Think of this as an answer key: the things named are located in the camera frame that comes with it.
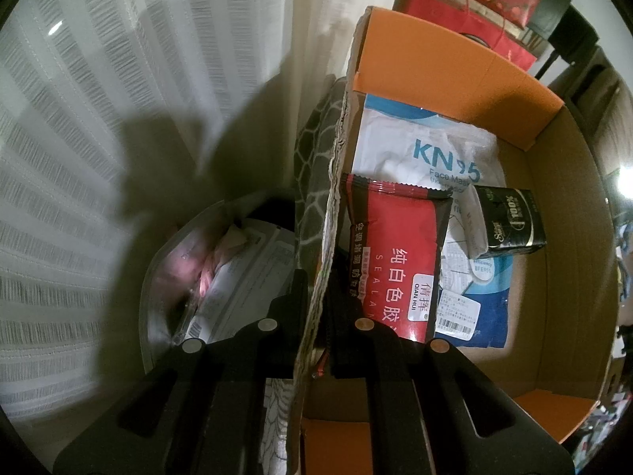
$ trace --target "white curtain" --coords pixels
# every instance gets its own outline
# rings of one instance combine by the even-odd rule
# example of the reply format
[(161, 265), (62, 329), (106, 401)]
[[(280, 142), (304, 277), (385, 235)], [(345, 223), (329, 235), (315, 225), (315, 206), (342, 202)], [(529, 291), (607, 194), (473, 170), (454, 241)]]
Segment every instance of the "white curtain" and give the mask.
[(174, 226), (289, 185), (298, 127), (393, 0), (20, 0), (0, 31), (0, 404), (50, 467), (142, 375)]

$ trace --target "blue and white package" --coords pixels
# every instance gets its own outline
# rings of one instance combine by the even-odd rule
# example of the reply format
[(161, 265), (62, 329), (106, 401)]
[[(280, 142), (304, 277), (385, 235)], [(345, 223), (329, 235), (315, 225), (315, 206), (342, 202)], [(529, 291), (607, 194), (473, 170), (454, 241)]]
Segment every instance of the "blue and white package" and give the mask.
[(380, 181), (452, 188), (440, 286), (479, 302), (480, 309), (468, 341), (455, 332), (465, 325), (447, 320), (436, 321), (436, 337), (456, 346), (504, 347), (512, 257), (469, 260), (460, 209), (460, 195), (470, 184), (505, 186), (496, 136), (429, 110), (367, 95), (352, 173)]

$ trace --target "red and black packet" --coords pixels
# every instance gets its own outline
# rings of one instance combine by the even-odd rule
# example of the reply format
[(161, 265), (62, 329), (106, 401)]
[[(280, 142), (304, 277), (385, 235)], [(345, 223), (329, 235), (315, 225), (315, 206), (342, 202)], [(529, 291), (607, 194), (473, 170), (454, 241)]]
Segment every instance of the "red and black packet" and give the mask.
[(452, 191), (343, 174), (351, 220), (349, 293), (401, 338), (432, 339)]

